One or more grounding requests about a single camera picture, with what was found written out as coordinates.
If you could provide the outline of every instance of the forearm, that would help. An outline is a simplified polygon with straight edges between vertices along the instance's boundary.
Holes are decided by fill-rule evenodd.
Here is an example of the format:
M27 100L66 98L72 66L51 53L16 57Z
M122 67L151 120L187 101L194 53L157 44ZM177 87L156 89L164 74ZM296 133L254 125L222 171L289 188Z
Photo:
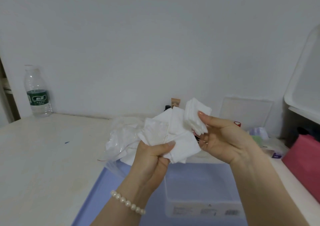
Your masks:
M240 157L230 166L249 226L308 225L261 149L252 146Z
M141 209L146 207L151 196L151 192L141 186L131 175L123 180L116 191ZM126 207L120 200L111 197L91 226L138 226L140 218L140 214Z

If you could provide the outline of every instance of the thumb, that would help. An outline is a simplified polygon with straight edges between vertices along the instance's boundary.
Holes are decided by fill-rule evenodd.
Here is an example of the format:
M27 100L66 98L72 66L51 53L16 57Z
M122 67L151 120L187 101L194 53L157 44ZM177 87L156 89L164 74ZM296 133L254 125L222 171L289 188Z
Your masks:
M232 124L232 122L227 119L208 116L201 111L198 111L198 116L204 124L216 128L223 128Z
M159 155L167 154L174 148L175 144L176 144L175 141L170 141L169 143L151 146L150 148L151 155L159 156Z

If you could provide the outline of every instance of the clear plastic bag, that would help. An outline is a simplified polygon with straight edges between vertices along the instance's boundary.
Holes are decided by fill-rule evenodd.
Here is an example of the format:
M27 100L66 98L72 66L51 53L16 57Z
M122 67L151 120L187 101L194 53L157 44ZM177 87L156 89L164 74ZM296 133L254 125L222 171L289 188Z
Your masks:
M125 173L120 170L116 161L127 154L128 145L139 141L138 133L144 126L145 118L142 117L118 117L111 123L110 139L106 143L106 150L103 160L105 167L117 176L125 177Z

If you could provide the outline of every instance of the pearl bracelet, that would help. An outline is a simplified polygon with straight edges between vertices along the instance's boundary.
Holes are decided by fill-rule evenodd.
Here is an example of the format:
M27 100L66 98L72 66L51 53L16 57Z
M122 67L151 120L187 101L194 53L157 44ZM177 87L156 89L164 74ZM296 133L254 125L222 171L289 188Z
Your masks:
M122 197L120 193L112 190L111 196L117 200L120 200L120 202L124 203L126 205L126 207L131 208L132 211L135 211L136 213L141 214L141 215L146 214L146 210L137 207L135 204L132 204L129 200L126 200L124 197Z

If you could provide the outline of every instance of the clear plastic box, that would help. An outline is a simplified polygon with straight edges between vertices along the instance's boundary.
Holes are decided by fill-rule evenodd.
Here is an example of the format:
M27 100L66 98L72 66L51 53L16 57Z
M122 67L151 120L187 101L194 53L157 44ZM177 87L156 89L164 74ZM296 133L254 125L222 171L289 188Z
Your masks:
M245 217L226 163L170 164L164 180L168 217Z

